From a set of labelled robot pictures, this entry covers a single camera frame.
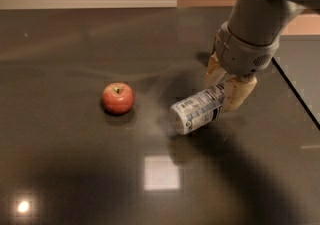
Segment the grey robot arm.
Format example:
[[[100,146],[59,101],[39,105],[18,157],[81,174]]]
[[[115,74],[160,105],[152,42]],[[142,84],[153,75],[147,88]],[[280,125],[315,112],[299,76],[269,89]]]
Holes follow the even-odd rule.
[[[216,33],[206,83],[225,81],[223,110],[242,105],[277,49],[284,28],[304,10],[317,10],[320,0],[237,0]]]

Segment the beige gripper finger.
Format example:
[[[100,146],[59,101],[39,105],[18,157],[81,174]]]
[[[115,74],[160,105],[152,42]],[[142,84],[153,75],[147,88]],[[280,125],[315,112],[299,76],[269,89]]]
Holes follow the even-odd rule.
[[[226,71],[218,61],[217,55],[212,54],[209,58],[205,74],[205,86],[211,87],[225,80]]]
[[[246,98],[251,94],[257,84],[255,76],[230,77],[224,84],[223,111],[230,112],[237,110]]]

